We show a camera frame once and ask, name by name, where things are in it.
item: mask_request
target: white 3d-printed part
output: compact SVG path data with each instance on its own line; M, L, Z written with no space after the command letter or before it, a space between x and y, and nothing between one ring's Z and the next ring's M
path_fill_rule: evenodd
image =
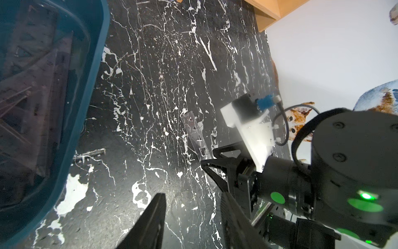
M221 108L221 114L228 127L238 129L256 165L256 171L263 172L265 161L272 154L272 147L275 145L271 122L263 123L269 111L266 110L260 117L244 124L240 122L239 116L231 103Z

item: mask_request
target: black cable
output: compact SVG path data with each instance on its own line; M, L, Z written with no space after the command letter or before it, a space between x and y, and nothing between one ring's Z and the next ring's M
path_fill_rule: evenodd
M317 114L320 114L320 111L319 111L318 109L316 109L316 108L313 107L313 106L307 105L307 104L299 104L299 105L290 106L290 107L284 109L283 112L287 112L287 111L289 111L289 110L291 110L291 109L293 109L293 108L296 108L296 107L308 107L308 108L313 109ZM278 113L278 114L275 115L274 119L272 120L272 126L274 126L276 119L277 119L281 114L282 114L282 112L280 112L280 113Z
M282 113L283 121L284 121L285 126L286 126L286 137L285 137L285 140L283 141L283 143L280 143L280 142L275 142L275 143L277 145L279 145L279 146L284 146L289 141L289 124L287 123L287 116L286 116L285 111L283 110L282 102L278 102L277 106L279 107L279 109L280 109L280 111Z
M283 109L283 106L282 106L282 103L281 103L281 102L277 103L277 105L278 105L278 107L279 107L280 113L278 113L277 115L275 115L275 117L273 118L273 120L272 120L272 127L274 127L275 121L276 121L276 119L277 119L280 115L283 116L283 121L284 121L285 126L286 126L286 137L285 137L285 140L283 141L283 143L276 142L276 144L279 145L279 146L284 146L285 144L287 144L287 142L288 142L288 140L289 140L289 132L290 132L290 131L289 131L289 124L288 124L288 121L287 121L287 116L286 116L286 113L285 113L286 111L291 110L291 109L296 108L296 107L308 107L308 108L313 109L317 114L320 113L318 109L316 109L316 108L313 107L313 106L307 105L307 104L298 104L298 105L290 106L290 107L288 107L288 108L286 108L286 109Z

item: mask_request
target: white wall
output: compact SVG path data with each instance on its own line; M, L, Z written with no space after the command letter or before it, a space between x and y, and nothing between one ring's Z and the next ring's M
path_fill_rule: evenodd
M367 90L398 79L398 25L388 16L397 2L310 0L269 27L284 106L313 101L321 112L352 109ZM310 160L310 143L297 155ZM356 248L346 238L336 248ZM386 248L398 248L391 242Z

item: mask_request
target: screw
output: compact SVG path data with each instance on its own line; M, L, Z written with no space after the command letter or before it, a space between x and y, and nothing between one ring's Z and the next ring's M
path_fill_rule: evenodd
M344 155L344 154L342 154L342 153L334 153L333 154L333 159L334 160L336 160L337 162L344 162L346 159L347 159L347 157Z
M334 122L333 127L335 127L336 129L343 129L345 127L345 124L342 122Z
M394 132L398 132L398 124L393 124L390 126L391 130Z

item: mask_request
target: black cylindrical joint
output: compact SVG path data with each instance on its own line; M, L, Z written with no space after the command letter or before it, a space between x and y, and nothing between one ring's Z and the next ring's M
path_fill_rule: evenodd
M257 175L258 196L294 214L305 215L311 205L311 184L291 160L270 156Z
M279 216L268 216L266 219L269 241L283 248L293 248L296 224Z

